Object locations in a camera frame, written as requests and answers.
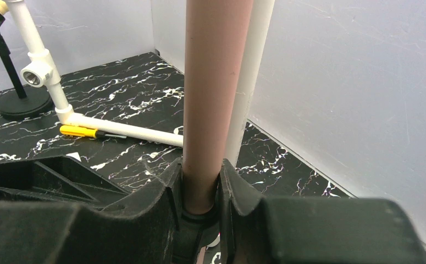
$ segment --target pvc pipe frame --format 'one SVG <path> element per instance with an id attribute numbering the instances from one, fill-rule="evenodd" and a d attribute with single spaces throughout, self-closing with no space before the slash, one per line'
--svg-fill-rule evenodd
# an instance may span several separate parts
<path id="1" fill-rule="evenodd" d="M 234 167 L 242 145 L 273 7 L 274 0 L 255 0 L 253 3 L 224 156 Z"/>
<path id="2" fill-rule="evenodd" d="M 214 205 L 253 0 L 187 0 L 184 208 Z"/>
<path id="3" fill-rule="evenodd" d="M 59 121 L 63 125 L 74 125 L 98 129 L 109 133 L 160 142 L 173 146 L 181 147 L 183 145 L 183 136 L 181 135 L 85 117 L 82 114 L 74 113 L 72 105 L 68 103 L 64 91 L 62 90 L 60 75 L 57 71 L 56 65 L 49 53 L 49 50 L 45 48 L 41 40 L 38 30 L 36 29 L 36 25 L 33 22 L 33 18 L 31 17 L 24 0 L 5 0 L 5 2 L 9 8 L 12 18 L 19 28 L 20 34 L 22 35 L 28 50 L 30 51 L 28 56 L 32 62 L 27 67 L 30 67 L 34 62 L 35 66 L 37 64 L 36 62 L 44 62 L 49 65 L 50 70 L 47 75 L 49 77 L 42 85 L 45 85 L 48 89 L 51 99 L 56 107 L 55 110 Z"/>

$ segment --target yellow handle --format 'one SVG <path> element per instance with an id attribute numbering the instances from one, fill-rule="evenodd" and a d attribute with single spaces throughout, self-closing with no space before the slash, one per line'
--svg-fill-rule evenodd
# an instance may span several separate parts
<path id="1" fill-rule="evenodd" d="M 96 138 L 97 129 L 81 128 L 79 126 L 63 125 L 60 127 L 60 132 L 64 135 L 71 136 L 89 136 Z"/>

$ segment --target marble surface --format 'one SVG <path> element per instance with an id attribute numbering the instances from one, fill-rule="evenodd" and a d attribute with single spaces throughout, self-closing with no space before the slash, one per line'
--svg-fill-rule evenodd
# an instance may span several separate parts
<path id="1" fill-rule="evenodd" d="M 182 134 L 184 76 L 154 53 L 145 53 L 62 77 L 75 112 Z M 89 139 L 61 135 L 54 111 L 22 122 L 0 115 L 0 161 L 78 152 L 82 162 L 134 191 L 160 174 L 182 149 L 138 139 Z M 238 173 L 266 194 L 346 197 L 331 182 L 247 124 Z M 205 263 L 220 263 L 218 248 Z"/>

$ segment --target yellow screwdriver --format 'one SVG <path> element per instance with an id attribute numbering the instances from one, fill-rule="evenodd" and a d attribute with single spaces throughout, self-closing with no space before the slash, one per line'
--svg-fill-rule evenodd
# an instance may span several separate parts
<path id="1" fill-rule="evenodd" d="M 103 138 L 105 136 L 110 136 L 113 138 L 121 138 L 121 139 L 127 138 L 127 136 L 108 134 L 106 132 L 99 131 L 97 129 L 81 128 L 79 126 L 71 126 L 71 125 L 63 125 L 62 127 L 60 127 L 60 132 L 64 135 L 89 136 L 95 139 Z"/>

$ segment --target white wall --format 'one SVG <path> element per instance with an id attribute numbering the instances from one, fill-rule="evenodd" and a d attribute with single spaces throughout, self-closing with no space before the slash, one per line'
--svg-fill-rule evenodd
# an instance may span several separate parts
<path id="1" fill-rule="evenodd" d="M 152 4 L 155 47 L 183 69 L 185 0 Z M 399 202 L 426 242 L 426 0 L 276 1 L 250 119 L 356 196 Z"/>
<path id="2" fill-rule="evenodd" d="M 150 0 L 26 0 L 60 74 L 154 51 Z M 28 50 L 10 14 L 1 33 L 19 72 Z M 0 90 L 12 88 L 0 59 Z"/>

